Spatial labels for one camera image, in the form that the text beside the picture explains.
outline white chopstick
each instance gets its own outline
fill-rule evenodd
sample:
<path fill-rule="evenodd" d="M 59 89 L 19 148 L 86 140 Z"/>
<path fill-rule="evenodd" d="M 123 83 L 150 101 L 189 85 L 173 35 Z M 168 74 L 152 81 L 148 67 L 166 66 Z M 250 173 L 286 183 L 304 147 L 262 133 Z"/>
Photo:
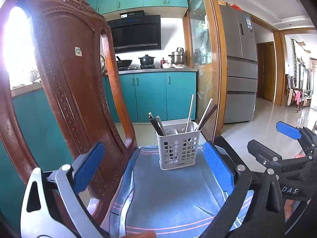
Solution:
<path fill-rule="evenodd" d="M 213 99 L 211 98 L 211 99 L 209 100 L 209 103 L 208 103 L 208 105 L 207 105 L 207 107 L 206 107 L 206 110 L 205 110 L 205 112 L 203 113 L 202 118 L 200 119 L 200 122 L 199 122 L 197 128 L 195 129 L 195 131 L 199 130 L 200 126 L 202 125 L 202 122 L 203 122 L 203 120 L 204 120 L 204 118 L 205 118 L 205 116 L 206 116 L 206 114 L 207 114 L 207 112 L 208 112 L 208 110 L 209 110 L 209 107 L 210 107 L 210 105 L 211 105 L 212 102 L 213 102 Z"/>
<path fill-rule="evenodd" d="M 160 126 L 160 128 L 161 128 L 161 130 L 163 132 L 163 135 L 166 136 L 166 132 L 165 132 L 165 130 L 163 128 L 163 124 L 162 124 L 161 118 L 159 116 L 157 116 L 156 120 L 157 120 L 157 123 L 158 123 L 158 125 Z"/>
<path fill-rule="evenodd" d="M 192 110 L 192 108 L 193 108 L 193 102 L 194 102 L 194 94 L 191 95 L 191 107 L 189 108 L 189 114 L 188 114 L 188 119 L 187 119 L 187 124 L 186 124 L 185 132 L 187 132 L 189 120 L 191 119 L 191 110 Z"/>

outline bottle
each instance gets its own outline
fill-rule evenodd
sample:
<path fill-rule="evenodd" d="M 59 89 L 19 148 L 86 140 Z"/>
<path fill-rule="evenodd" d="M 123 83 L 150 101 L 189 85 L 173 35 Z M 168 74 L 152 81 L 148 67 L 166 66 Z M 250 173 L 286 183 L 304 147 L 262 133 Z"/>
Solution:
<path fill-rule="evenodd" d="M 164 57 L 162 57 L 162 60 L 161 60 L 161 68 L 163 68 L 163 64 L 166 63 L 166 61 L 164 60 Z"/>

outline frying pan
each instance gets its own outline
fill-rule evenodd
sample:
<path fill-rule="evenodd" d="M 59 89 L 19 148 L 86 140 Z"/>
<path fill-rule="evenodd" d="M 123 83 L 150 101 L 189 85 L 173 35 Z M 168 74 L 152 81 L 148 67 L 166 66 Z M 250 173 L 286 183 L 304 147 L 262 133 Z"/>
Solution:
<path fill-rule="evenodd" d="M 120 60 L 119 56 L 116 56 L 119 61 L 117 61 L 118 68 L 128 67 L 132 60 Z"/>

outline chair seat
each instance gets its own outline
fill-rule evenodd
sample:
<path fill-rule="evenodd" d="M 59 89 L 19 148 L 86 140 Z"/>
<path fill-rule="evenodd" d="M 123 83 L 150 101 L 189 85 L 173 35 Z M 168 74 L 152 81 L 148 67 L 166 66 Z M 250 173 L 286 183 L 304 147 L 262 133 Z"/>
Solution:
<path fill-rule="evenodd" d="M 160 237 L 200 236 L 228 197 L 205 161 L 202 147 L 195 165 L 168 171 L 160 169 L 158 151 L 154 146 L 135 150 L 101 226 L 111 237 L 151 230 Z M 231 229 L 241 225 L 252 196 L 249 191 Z"/>

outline white utensil basket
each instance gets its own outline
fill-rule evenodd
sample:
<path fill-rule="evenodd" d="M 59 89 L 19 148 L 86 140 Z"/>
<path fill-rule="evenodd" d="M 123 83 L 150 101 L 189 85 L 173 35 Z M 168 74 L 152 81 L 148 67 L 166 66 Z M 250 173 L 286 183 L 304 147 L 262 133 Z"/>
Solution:
<path fill-rule="evenodd" d="M 166 136 L 159 136 L 159 164 L 162 170 L 171 170 L 192 166 L 195 164 L 197 148 L 199 144 L 200 130 L 195 122 L 189 122 L 185 132 L 187 119 L 163 121 Z"/>

